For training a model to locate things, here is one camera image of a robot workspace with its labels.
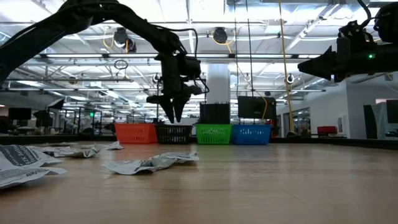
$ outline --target black monitor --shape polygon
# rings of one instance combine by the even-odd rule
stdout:
[[[398,123],[398,100],[386,100],[387,122]]]
[[[276,117],[276,100],[273,97],[264,97],[267,100],[267,111],[264,118],[274,119]],[[262,119],[266,102],[260,96],[239,96],[238,117]]]
[[[32,118],[31,108],[9,108],[8,119],[10,120],[28,120]]]

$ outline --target black robotic arm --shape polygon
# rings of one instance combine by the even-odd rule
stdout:
[[[14,69],[62,37],[108,20],[114,20],[146,39],[159,52],[155,59],[161,61],[164,95],[149,101],[160,103],[172,123],[174,107],[177,121],[180,121],[181,108],[190,95],[201,93],[199,87],[187,88],[184,84],[188,79],[194,80],[200,76],[200,61],[186,56],[187,51],[178,35],[148,23],[116,0],[67,0],[57,13],[11,37],[0,47],[0,83],[3,83]]]

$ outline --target red basket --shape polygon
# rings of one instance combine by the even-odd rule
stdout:
[[[116,137],[124,144],[157,143],[154,124],[115,124]]]

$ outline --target white column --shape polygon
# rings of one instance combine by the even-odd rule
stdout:
[[[228,64],[209,64],[207,70],[207,103],[229,103],[231,101],[230,75]]]

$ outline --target ceiling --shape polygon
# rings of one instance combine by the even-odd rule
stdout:
[[[0,40],[5,42],[21,29],[45,19],[55,13],[64,2],[62,0],[2,0],[0,2]],[[247,7],[245,0],[236,0],[235,7],[233,0],[119,0],[119,2],[130,7],[138,16],[147,19],[150,23],[171,29],[196,29],[198,40],[192,33],[177,33],[188,53],[193,53],[196,41],[198,41],[198,54],[228,54],[227,46],[218,45],[212,38],[215,27],[224,27],[228,34],[231,52],[234,54],[259,54],[263,59],[265,54],[282,54],[280,15],[278,3],[275,0],[247,0]],[[372,7],[370,10],[375,15],[378,7]],[[300,58],[306,58],[309,55],[322,54],[329,46],[335,47],[338,29],[355,19],[363,21],[366,14],[354,0],[289,0],[282,1],[282,18],[284,20],[286,54],[298,54]],[[78,54],[124,54],[123,49],[112,44],[113,32],[117,27],[120,25],[113,21],[106,21],[76,35],[68,35],[42,53],[73,55],[68,58],[30,60],[9,77],[46,78],[48,80],[77,77],[93,81],[76,84],[58,81],[11,82],[10,86],[14,88],[40,86],[59,89],[156,88],[152,78],[157,73],[161,74],[161,67],[150,57],[126,59],[129,66],[121,71],[114,67],[117,58],[111,60],[105,60],[101,56],[79,58]],[[368,25],[367,30],[377,38],[372,22]],[[136,43],[138,54],[156,53],[146,40],[131,31],[128,34]],[[257,59],[254,63],[250,63],[247,59],[238,59],[238,65],[243,73],[252,75],[254,88],[284,88],[285,69],[282,58],[263,59]],[[320,85],[323,83],[322,80],[314,79],[313,76],[298,71],[298,62],[299,60],[288,60],[287,64],[287,73],[296,77],[294,87],[322,88]],[[237,74],[236,62],[233,60],[205,58],[201,64],[203,78],[206,78],[209,63],[228,63],[231,74]],[[250,88],[242,75],[239,76],[238,88]],[[146,113],[148,109],[144,108],[151,108],[154,105],[144,103],[145,98],[148,95],[156,94],[156,92],[114,91],[108,93],[108,91],[59,90],[51,91],[51,94],[80,96],[92,102],[131,101],[138,103],[143,113]],[[275,93],[275,96],[278,99],[284,99],[283,94]],[[204,96],[195,96],[195,98],[204,99]],[[236,98],[236,94],[231,94],[231,98]],[[194,103],[199,101],[192,101],[192,105],[187,105],[185,115],[197,113],[198,103]]]

